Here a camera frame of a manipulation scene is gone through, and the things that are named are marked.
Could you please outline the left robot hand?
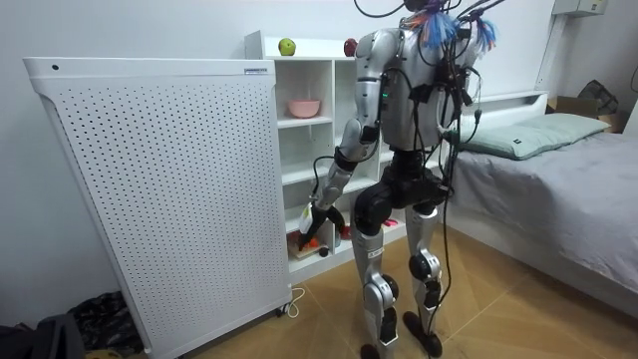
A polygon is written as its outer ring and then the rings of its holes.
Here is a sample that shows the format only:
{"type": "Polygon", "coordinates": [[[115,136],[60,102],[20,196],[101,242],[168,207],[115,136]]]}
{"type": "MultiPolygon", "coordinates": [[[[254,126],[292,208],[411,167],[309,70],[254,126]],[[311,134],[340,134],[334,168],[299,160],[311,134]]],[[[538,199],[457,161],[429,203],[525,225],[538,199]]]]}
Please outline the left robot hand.
{"type": "Polygon", "coordinates": [[[309,203],[304,208],[299,219],[299,236],[297,239],[299,250],[302,250],[311,241],[326,220],[331,221],[339,232],[345,229],[345,219],[335,206],[330,206],[328,209],[323,210],[314,203],[309,203]]]}

